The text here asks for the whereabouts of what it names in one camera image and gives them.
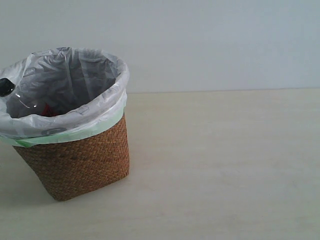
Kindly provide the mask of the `red label black-cap bottle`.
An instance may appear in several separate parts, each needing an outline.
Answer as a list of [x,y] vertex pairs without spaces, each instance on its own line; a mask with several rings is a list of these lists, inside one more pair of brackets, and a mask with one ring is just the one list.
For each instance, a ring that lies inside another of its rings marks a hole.
[[19,86],[8,78],[0,79],[0,101],[6,106],[6,112],[13,119],[29,115],[43,117],[58,115],[43,99],[28,97]]

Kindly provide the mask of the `white plastic bin liner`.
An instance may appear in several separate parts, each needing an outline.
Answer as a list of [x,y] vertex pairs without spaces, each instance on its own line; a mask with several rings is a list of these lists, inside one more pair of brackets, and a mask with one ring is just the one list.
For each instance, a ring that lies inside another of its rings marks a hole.
[[124,116],[128,65],[103,50],[60,47],[30,54],[0,71],[28,97],[58,114],[11,118],[0,102],[0,139],[11,146],[67,143],[112,128]]

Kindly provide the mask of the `woven wicker waste basket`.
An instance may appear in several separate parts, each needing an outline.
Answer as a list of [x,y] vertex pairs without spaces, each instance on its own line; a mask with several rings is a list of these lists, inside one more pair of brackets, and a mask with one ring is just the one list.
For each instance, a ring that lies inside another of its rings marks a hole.
[[122,180],[130,171],[124,116],[110,129],[89,138],[14,149],[59,202]]

